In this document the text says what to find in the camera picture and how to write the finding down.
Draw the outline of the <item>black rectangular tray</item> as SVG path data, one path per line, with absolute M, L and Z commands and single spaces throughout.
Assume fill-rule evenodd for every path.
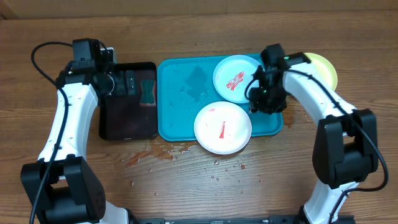
M 133 70 L 136 94 L 131 96 L 102 96 L 99 103 L 99 136 L 109 141 L 147 139 L 156 136 L 157 67 L 153 62 L 118 63 L 110 75 L 113 79 L 120 70 Z M 141 106 L 141 80 L 155 81 L 155 106 Z

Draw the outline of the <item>light blue plastic plate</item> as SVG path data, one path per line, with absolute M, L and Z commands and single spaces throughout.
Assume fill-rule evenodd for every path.
M 261 63 L 247 55 L 232 55 L 224 58 L 215 67 L 213 85 L 219 95 L 233 103 L 248 103 L 244 92 L 252 75 Z

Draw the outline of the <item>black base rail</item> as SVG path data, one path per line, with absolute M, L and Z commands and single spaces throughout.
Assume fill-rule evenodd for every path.
M 136 218 L 138 224 L 305 224 L 297 215 L 271 215 L 267 218 L 232 218 L 232 219 L 185 219 L 165 220 L 164 218 Z

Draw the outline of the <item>white plastic plate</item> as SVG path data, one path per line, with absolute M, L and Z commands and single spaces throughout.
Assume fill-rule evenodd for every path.
M 240 106 L 218 101 L 198 112 L 193 129 L 198 143 L 207 151 L 228 155 L 246 146 L 251 138 L 252 123 Z

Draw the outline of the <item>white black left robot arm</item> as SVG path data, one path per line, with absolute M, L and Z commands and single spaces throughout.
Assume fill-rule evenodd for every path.
M 58 105 L 47 143 L 37 162 L 25 164 L 21 182 L 32 204 L 29 221 L 40 223 L 137 223 L 130 210 L 108 202 L 86 161 L 91 118 L 99 96 L 114 88 L 111 75 L 70 72 L 57 78 Z

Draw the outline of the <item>green pink sponge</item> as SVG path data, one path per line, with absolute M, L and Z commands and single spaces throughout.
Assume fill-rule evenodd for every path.
M 155 81 L 154 80 L 141 80 L 141 106 L 155 106 Z

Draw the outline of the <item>yellow-green plastic plate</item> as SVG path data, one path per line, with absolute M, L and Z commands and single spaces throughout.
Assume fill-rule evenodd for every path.
M 338 76 L 334 66 L 323 56 L 305 52 L 305 55 L 311 60 L 320 76 L 330 86 L 332 90 L 336 90 L 338 84 Z

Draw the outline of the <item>teal plastic serving tray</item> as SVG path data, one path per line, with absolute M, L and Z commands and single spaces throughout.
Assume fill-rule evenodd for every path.
M 215 67 L 231 55 L 174 58 L 158 67 L 158 130 L 168 141 L 193 141 L 194 121 L 205 106 L 224 101 L 213 85 Z M 258 54 L 247 55 L 261 62 Z

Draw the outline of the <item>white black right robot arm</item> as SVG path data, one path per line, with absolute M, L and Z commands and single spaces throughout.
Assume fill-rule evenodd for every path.
M 255 112 L 267 114 L 286 108 L 292 95 L 317 126 L 312 164 L 318 177 L 309 200 L 296 215 L 269 217 L 269 223 L 354 223 L 354 217 L 341 217 L 339 211 L 353 192 L 378 191 L 362 188 L 369 174 L 385 166 L 377 148 L 376 116 L 358 110 L 342 99 L 324 81 L 316 66 L 305 55 L 265 59 L 254 72 L 258 87 L 248 87 L 245 94 Z

